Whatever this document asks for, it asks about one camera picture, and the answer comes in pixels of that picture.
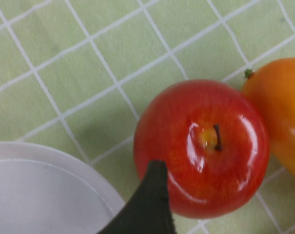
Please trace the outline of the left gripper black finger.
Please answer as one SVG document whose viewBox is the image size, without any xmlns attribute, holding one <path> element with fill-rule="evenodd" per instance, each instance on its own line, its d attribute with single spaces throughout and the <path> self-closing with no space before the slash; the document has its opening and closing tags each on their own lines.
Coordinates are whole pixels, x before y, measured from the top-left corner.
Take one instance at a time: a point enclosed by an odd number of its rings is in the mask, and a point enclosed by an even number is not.
<svg viewBox="0 0 295 234">
<path fill-rule="evenodd" d="M 132 197 L 101 231 L 101 234 L 175 234 L 169 206 L 167 167 L 151 160 Z"/>
</svg>

